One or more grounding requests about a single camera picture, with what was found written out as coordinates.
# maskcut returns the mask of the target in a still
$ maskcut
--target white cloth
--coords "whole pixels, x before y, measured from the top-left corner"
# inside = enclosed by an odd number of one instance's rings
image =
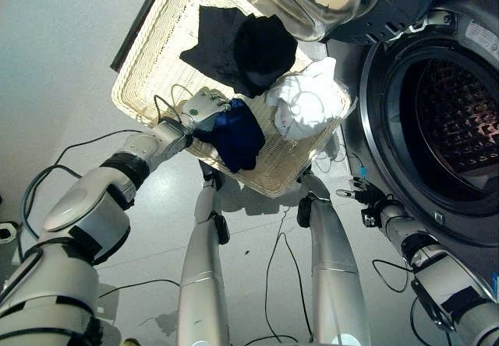
[[[267,91],[266,103],[278,107],[274,123],[284,140],[315,136],[333,118],[344,117],[346,91],[334,81],[335,65],[334,58],[314,62]]]

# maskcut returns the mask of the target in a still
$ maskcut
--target gray floor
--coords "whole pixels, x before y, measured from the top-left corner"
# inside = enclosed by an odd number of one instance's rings
[[[142,2],[0,0],[0,194],[4,198],[0,220],[19,220],[22,191],[62,148],[112,130],[140,128],[112,104],[116,74],[108,65]],[[99,165],[124,138],[115,136],[77,148],[63,163],[84,173]],[[318,160],[319,168],[314,164],[331,192],[346,187],[349,179],[341,147],[335,147],[340,151],[336,161]],[[35,228],[72,182],[59,173],[46,181],[33,213]],[[128,241],[97,267],[102,291],[154,278],[179,279],[200,186],[198,164],[187,153],[149,177],[129,211],[133,231]],[[221,248],[221,261],[232,343],[240,346],[269,334],[264,319],[265,269],[278,223],[288,207],[285,230],[298,256],[310,309],[310,236],[295,221],[298,189],[279,199],[266,199],[229,182],[222,195],[232,240]],[[400,258],[378,231],[362,226],[359,205],[337,196],[333,203],[359,264],[373,345],[418,345],[409,327],[412,291],[390,292],[370,265],[374,258],[396,263]],[[25,248],[33,243],[29,235],[23,236]],[[13,244],[0,246],[0,278],[12,269],[13,250]],[[403,284],[404,274],[399,271],[387,270],[386,276],[393,285]],[[123,289],[107,297],[99,303],[101,318],[107,320],[104,344],[117,345],[125,337],[136,337],[144,346],[175,344],[177,300],[177,288],[166,283]],[[269,317],[280,334],[307,339],[296,273],[282,245],[271,268]],[[416,324],[429,343],[445,344],[421,308],[416,310]]]

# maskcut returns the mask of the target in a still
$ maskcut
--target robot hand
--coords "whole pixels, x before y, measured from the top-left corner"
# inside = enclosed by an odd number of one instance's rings
[[[182,106],[182,125],[192,132],[210,132],[221,112],[230,111],[231,105],[224,101],[218,90],[204,87]]]
[[[339,189],[336,190],[336,195],[366,204],[367,208],[361,211],[364,225],[368,228],[381,227],[380,214],[386,206],[387,196],[364,178],[354,177],[350,180],[350,186],[352,191]]]
[[[442,246],[404,205],[367,180],[354,178],[352,191],[336,193],[367,205],[367,227],[378,227],[412,268],[411,286],[427,315],[445,332],[457,332],[466,345],[495,345],[499,305],[487,283]]]

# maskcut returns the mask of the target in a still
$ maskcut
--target laundry basket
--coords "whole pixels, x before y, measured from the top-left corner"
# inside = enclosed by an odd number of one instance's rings
[[[235,178],[250,188],[276,197],[285,192],[310,158],[322,148],[341,120],[332,121],[318,136],[299,141],[284,141],[275,128],[276,108],[268,107],[264,97],[246,98],[234,94],[234,90],[214,81],[179,59],[182,51],[197,44],[199,7],[238,7],[246,15],[260,13],[246,0],[156,0],[137,34],[128,56],[123,63],[118,79],[112,89],[115,105],[146,126],[157,121],[154,95],[171,103],[177,111],[190,94],[202,87],[220,90],[228,99],[242,98],[255,115],[265,135],[265,146],[257,157],[257,166],[252,171],[240,170],[231,173],[218,152],[209,144],[195,139],[187,150],[210,166]],[[300,50],[291,71],[299,71],[310,64],[310,59]],[[344,96],[345,112],[350,100]]]

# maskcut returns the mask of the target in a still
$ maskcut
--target blue garment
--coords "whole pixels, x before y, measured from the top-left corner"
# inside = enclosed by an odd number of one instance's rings
[[[231,111],[222,112],[211,132],[195,132],[194,136],[211,143],[227,168],[254,169],[257,155],[265,144],[265,137],[250,108],[242,99],[230,101]]]

